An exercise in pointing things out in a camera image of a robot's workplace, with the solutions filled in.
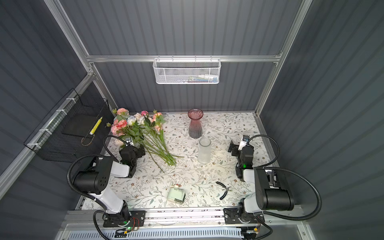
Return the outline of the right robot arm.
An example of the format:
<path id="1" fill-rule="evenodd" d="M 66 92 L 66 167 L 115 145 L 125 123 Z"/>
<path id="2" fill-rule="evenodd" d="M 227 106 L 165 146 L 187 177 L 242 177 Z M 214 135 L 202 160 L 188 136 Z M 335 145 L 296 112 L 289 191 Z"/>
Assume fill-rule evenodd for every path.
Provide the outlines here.
<path id="1" fill-rule="evenodd" d="M 236 175 L 242 182 L 253 184 L 255 192 L 240 200 L 235 218 L 241 223 L 255 222 L 262 218 L 263 211 L 291 211 L 294 198 L 289 190 L 284 173 L 276 170 L 258 169 L 253 166 L 254 147 L 242 141 L 239 145 L 230 142 L 228 152 L 237 157 Z"/>

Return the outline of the clear frosted glass vase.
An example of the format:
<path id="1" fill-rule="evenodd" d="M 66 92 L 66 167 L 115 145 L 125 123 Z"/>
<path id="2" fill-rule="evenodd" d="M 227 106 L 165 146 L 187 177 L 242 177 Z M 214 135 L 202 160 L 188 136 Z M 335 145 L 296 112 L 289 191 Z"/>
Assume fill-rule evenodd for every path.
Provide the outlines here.
<path id="1" fill-rule="evenodd" d="M 211 140 L 208 138 L 201 138 L 199 140 L 198 162 L 206 165 L 211 161 Z"/>

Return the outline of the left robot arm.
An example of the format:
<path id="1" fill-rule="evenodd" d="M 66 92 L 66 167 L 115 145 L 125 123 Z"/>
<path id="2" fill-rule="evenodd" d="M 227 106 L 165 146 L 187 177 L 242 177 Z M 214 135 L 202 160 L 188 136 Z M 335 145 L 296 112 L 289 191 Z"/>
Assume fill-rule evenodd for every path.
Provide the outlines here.
<path id="1" fill-rule="evenodd" d="M 145 155 L 143 146 L 126 146 L 120 150 L 123 163 L 111 156 L 86 155 L 75 160 L 67 172 L 70 188 L 99 204 L 103 210 L 103 227 L 121 227 L 133 230 L 144 225 L 146 212 L 131 211 L 126 201 L 119 198 L 109 186 L 109 178 L 131 178 L 136 172 L 137 160 Z"/>

